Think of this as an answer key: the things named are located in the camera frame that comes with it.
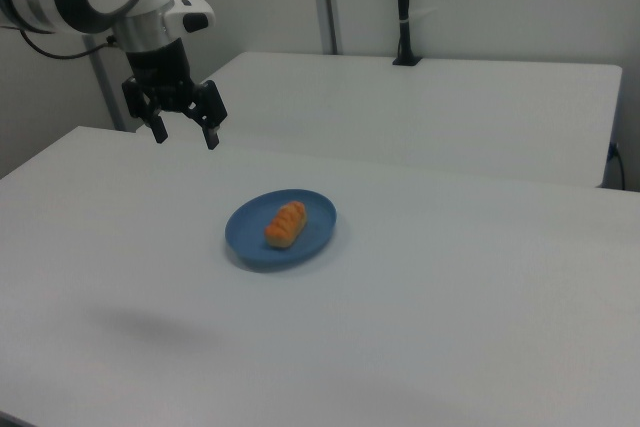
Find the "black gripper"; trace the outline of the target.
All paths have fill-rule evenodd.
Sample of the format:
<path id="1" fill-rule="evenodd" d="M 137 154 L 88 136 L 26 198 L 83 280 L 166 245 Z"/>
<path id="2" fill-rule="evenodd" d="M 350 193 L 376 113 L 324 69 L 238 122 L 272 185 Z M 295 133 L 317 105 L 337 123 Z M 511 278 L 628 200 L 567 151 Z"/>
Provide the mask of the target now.
<path id="1" fill-rule="evenodd" d="M 158 144 L 168 138 L 160 110 L 184 109 L 200 126 L 207 148 L 219 145 L 218 131 L 228 115 L 225 104 L 214 81 L 195 85 L 180 39 L 152 51 L 127 52 L 126 58 L 133 73 L 122 83 L 129 114 L 151 130 Z"/>

